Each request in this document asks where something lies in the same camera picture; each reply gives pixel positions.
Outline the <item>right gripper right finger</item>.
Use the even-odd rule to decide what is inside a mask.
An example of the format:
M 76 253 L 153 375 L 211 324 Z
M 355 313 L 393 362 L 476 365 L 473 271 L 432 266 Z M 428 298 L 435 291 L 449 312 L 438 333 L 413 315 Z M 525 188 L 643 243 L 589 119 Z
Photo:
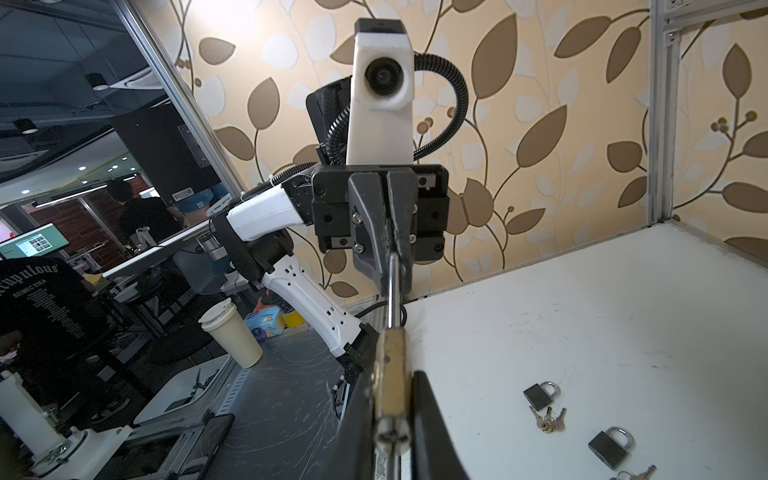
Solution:
M 468 479 L 424 371 L 413 373 L 411 427 L 412 479 Z

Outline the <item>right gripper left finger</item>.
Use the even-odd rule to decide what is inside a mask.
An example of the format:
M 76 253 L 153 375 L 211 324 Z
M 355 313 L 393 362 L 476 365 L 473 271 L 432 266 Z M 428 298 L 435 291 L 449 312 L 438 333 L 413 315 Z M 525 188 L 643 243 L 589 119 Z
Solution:
M 363 373 L 357 379 L 321 479 L 366 480 L 375 477 L 373 379 L 372 373 Z

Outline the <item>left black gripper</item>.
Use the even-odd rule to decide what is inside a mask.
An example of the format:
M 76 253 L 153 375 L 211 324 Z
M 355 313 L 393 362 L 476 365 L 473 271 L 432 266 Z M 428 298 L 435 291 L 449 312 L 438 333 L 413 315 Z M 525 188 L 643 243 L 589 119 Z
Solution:
M 449 173 L 439 165 L 321 166 L 311 175 L 311 213 L 319 249 L 353 249 L 354 267 L 381 294 L 389 257 L 399 256 L 400 291 L 412 290 L 414 263 L 445 250 Z

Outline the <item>brass padlock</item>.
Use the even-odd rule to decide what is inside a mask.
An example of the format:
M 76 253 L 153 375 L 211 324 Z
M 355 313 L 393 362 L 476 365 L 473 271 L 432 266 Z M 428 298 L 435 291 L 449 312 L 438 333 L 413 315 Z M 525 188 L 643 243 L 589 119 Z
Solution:
M 377 342 L 374 370 L 374 441 L 387 457 L 399 457 L 410 447 L 411 370 L 408 337 L 402 320 L 401 262 L 389 256 L 386 282 L 386 323 Z

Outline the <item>black padlock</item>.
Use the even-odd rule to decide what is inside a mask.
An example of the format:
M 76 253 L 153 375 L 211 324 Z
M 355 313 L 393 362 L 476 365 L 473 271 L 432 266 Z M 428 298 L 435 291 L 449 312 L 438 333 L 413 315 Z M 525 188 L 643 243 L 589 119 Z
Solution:
M 523 396 L 535 411 L 550 406 L 560 395 L 560 387 L 552 381 L 535 383 L 523 391 Z
M 621 465 L 634 445 L 633 435 L 617 426 L 599 431 L 588 442 L 590 451 L 611 470 Z

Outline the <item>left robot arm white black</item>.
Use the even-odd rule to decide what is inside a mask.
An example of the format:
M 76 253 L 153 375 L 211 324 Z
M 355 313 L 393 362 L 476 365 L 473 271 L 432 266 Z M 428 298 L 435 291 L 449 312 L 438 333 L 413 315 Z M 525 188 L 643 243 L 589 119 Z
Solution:
M 438 260 L 445 248 L 449 175 L 423 158 L 458 132 L 469 106 L 468 88 L 459 69 L 440 56 L 418 54 L 415 68 L 444 78 L 456 106 L 444 131 L 409 149 L 403 165 L 346 161 L 352 81 L 344 78 L 307 98 L 318 161 L 274 176 L 213 219 L 214 234 L 236 270 L 294 307 L 320 334 L 349 381 L 364 373 L 382 384 L 410 379 L 402 297 L 411 287 L 413 266 Z M 355 267 L 387 296 L 390 327 L 377 332 L 350 320 L 301 271 L 289 234 L 297 224 L 314 227 L 322 251 L 352 252 Z

